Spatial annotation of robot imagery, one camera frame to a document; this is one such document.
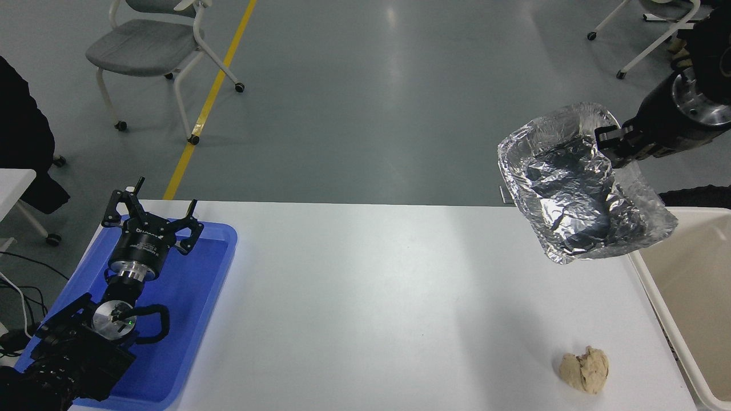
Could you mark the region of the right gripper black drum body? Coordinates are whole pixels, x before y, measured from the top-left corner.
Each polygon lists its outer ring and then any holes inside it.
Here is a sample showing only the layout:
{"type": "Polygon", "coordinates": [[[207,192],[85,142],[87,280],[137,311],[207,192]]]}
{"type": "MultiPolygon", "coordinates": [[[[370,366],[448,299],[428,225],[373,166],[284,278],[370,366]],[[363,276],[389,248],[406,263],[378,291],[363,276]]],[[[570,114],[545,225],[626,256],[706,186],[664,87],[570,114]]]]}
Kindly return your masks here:
{"type": "Polygon", "coordinates": [[[722,104],[710,99],[693,73],[673,73],[642,101],[633,123],[650,141],[689,151],[722,133],[722,104]]]}

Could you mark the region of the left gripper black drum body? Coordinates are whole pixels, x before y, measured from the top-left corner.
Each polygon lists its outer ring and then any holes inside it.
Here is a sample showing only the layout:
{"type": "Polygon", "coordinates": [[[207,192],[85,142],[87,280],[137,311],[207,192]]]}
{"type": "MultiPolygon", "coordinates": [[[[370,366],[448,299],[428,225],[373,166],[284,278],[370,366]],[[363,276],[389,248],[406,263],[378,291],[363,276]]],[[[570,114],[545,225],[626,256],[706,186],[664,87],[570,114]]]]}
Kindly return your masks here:
{"type": "Polygon", "coordinates": [[[144,225],[127,219],[121,226],[121,237],[110,257],[110,268],[120,270],[123,264],[139,263],[149,270],[162,270],[175,235],[161,232],[152,224],[144,225]]]}

